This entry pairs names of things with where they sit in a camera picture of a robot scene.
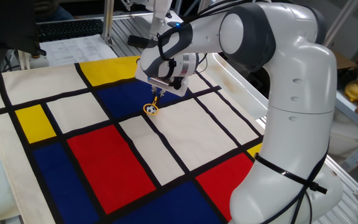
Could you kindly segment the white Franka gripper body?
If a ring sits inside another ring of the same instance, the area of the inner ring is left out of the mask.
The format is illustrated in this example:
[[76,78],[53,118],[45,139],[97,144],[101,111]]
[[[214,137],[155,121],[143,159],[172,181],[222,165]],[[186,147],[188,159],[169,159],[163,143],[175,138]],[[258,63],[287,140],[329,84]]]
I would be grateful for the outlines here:
[[185,77],[183,79],[183,82],[181,84],[181,87],[179,90],[174,89],[173,86],[169,86],[167,83],[163,82],[163,81],[158,81],[156,78],[150,78],[148,77],[143,70],[141,69],[140,66],[140,60],[138,59],[136,61],[137,64],[137,68],[135,71],[135,78],[137,80],[140,80],[142,82],[148,83],[150,85],[152,85],[153,87],[159,88],[161,90],[165,90],[167,92],[173,93],[177,96],[184,96],[187,89],[188,89],[188,84],[189,84],[189,78]]

